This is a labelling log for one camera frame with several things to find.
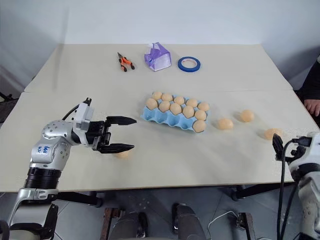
tape roll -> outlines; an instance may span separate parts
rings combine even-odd
[[[185,67],[183,66],[183,62],[193,62],[195,63],[195,67]],[[179,59],[178,61],[178,67],[184,71],[184,72],[188,72],[188,73],[192,73],[192,72],[195,72],[195,71],[198,71],[199,68],[200,68],[200,61],[198,59],[196,59],[195,57],[193,56],[184,56],[182,58]]]

white table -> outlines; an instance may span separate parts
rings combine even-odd
[[[58,54],[59,67],[59,50],[53,53],[0,129],[5,166],[0,168],[1,192],[15,192],[23,185],[43,126],[61,119],[86,97],[92,98],[94,121],[119,115],[138,121],[110,129],[111,142],[135,148],[125,160],[72,147],[59,181],[61,191],[277,183],[281,163],[275,161],[271,141],[263,138],[264,130],[282,128],[284,142],[319,130],[259,45],[169,45],[173,66],[159,72],[144,65],[144,47],[65,45]],[[122,72],[117,51],[137,69]],[[185,55],[199,58],[201,69],[180,71],[175,61]],[[207,101],[211,115],[206,131],[195,134],[142,120],[143,105],[153,91]],[[253,122],[237,120],[244,109],[255,112]],[[231,118],[234,129],[217,129],[221,117]],[[288,170],[285,180],[292,181]]]

white wall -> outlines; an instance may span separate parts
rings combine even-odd
[[[295,88],[320,53],[319,0],[0,0],[0,20],[0,67],[18,91],[58,42],[261,43]]]

purple bag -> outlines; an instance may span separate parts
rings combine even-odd
[[[144,55],[144,61],[153,71],[158,71],[171,66],[171,54],[156,42],[152,44],[149,53]]]

sleeve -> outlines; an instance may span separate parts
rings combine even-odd
[[[299,92],[303,100],[320,100],[320,56],[311,67]]]

